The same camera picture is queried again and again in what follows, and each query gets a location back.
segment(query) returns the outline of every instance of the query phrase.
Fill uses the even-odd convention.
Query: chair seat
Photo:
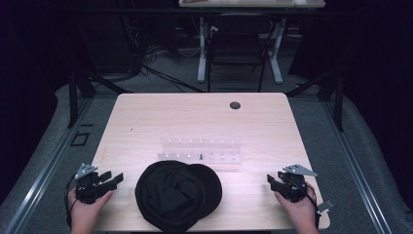
[[[210,46],[212,64],[259,65],[262,62],[261,41],[256,34],[215,33]]]

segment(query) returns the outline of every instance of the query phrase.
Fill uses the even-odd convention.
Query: black cap
[[[143,172],[134,194],[147,221],[164,232],[184,232],[218,207],[222,186],[205,165],[160,161]]]

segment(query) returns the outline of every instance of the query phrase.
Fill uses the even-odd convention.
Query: transparent rack
[[[163,152],[159,160],[176,160],[187,164],[240,164],[241,141],[211,138],[161,138]]]

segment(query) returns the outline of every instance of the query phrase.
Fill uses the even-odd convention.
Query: gray carpet
[[[297,43],[295,40],[283,41],[279,62],[284,83],[276,85],[271,70],[267,66],[263,92],[286,93],[294,89],[295,84],[305,82],[305,79],[301,77],[287,75]],[[199,89],[207,89],[206,84],[197,82],[197,56],[185,57],[180,54],[160,53],[149,66]],[[228,77],[225,73],[227,71],[213,70],[213,78],[218,81],[212,86],[215,92],[248,92],[249,89],[246,88],[255,89],[256,84],[250,82],[247,82],[246,86],[241,84],[236,90],[228,89],[235,87],[236,84],[223,81],[222,77]],[[242,71],[237,78],[246,80],[251,76],[248,72]],[[182,92],[170,82],[151,74],[145,75],[145,72],[116,84],[136,93]],[[25,196],[32,185],[36,184],[36,178],[57,151],[61,154],[61,160],[56,162],[56,170],[51,174],[51,179],[46,182],[46,189],[41,192],[40,199],[35,200],[33,204],[35,209],[25,215],[25,221],[18,230],[21,233],[68,233],[63,210],[64,186],[81,163],[90,163],[93,160],[116,99],[116,95],[107,88],[99,84],[94,84],[94,86],[97,90],[94,99],[87,100],[80,97],[85,112],[71,132],[66,130],[69,123],[67,87],[56,92],[58,107],[52,123],[16,186],[1,205],[1,233],[6,232],[10,223],[15,223],[16,220],[13,218],[19,213]],[[182,90],[193,92],[187,88],[182,88]],[[350,171],[348,155],[343,147],[342,139],[338,137],[335,126],[331,124],[331,116],[326,111],[330,105],[317,101],[315,98],[317,90],[317,87],[313,87],[300,97],[292,97],[289,101],[313,169],[319,174],[318,183],[323,198],[331,199],[336,203],[336,207],[329,213],[331,225],[321,233],[378,233],[380,231],[378,231],[377,224],[366,208],[365,198],[360,193],[360,188],[357,187],[355,177]],[[339,136],[344,137],[351,146],[380,211],[383,212],[389,225],[389,229],[385,229],[382,233],[389,233],[389,230],[400,234],[413,233],[413,215],[397,193],[392,175],[387,169],[374,136],[357,109],[347,99],[344,102],[343,125],[345,132]],[[76,133],[89,135],[84,146],[70,146]],[[295,232],[290,230],[273,231],[273,233]]]

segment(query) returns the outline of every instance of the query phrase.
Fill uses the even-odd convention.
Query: table
[[[241,108],[232,109],[237,101]],[[158,161],[165,137],[236,139],[242,162],[209,165],[218,174],[223,197],[218,208],[189,231],[293,228],[270,190],[266,175],[283,167],[311,165],[284,94],[124,94],[113,108],[93,165],[98,172],[124,174],[104,207],[96,230],[157,231],[141,215],[134,189],[142,172]],[[306,176],[316,189],[314,177]],[[329,225],[323,214],[320,228]]]
[[[259,8],[301,8],[315,9],[323,8],[325,2],[323,0],[206,0],[199,2],[185,3],[184,0],[179,0],[180,7],[187,8],[252,8],[259,12]],[[280,67],[277,63],[277,55],[282,41],[282,35],[285,29],[285,19],[277,23],[274,36],[276,38],[274,50],[269,52],[270,64],[273,70],[276,84],[282,84],[282,75]],[[204,18],[200,19],[200,65],[198,69],[198,82],[205,81],[205,73],[207,67],[207,59],[205,52],[205,37],[206,28]]]

